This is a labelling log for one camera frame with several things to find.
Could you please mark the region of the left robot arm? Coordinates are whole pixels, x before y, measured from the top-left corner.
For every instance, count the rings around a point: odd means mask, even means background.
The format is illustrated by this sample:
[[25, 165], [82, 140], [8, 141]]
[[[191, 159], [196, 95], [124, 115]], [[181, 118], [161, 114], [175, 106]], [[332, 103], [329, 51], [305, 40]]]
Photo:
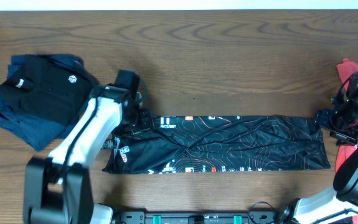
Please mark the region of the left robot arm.
[[98, 85], [83, 116], [46, 158], [32, 157], [24, 179], [24, 223], [112, 223], [114, 210], [94, 202], [90, 169], [107, 137], [134, 124], [138, 85]]

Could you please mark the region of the black orange-patterned jersey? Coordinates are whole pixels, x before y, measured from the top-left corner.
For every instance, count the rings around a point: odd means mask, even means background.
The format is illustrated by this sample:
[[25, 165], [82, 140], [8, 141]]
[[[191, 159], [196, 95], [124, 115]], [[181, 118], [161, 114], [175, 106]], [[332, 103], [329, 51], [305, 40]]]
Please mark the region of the black orange-patterned jersey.
[[110, 174], [330, 168], [323, 132], [293, 116], [155, 116], [149, 131], [114, 133]]

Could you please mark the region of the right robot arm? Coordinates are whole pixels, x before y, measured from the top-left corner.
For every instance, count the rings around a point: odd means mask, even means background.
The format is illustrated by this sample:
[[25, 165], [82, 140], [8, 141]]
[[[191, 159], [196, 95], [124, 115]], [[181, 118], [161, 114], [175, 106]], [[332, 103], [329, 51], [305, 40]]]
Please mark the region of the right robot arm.
[[[316, 115], [318, 125], [338, 141], [356, 144], [358, 135], [358, 71], [332, 99], [334, 109]], [[332, 223], [358, 215], [358, 147], [337, 170], [333, 185], [309, 198], [297, 198], [275, 217], [275, 223]]]

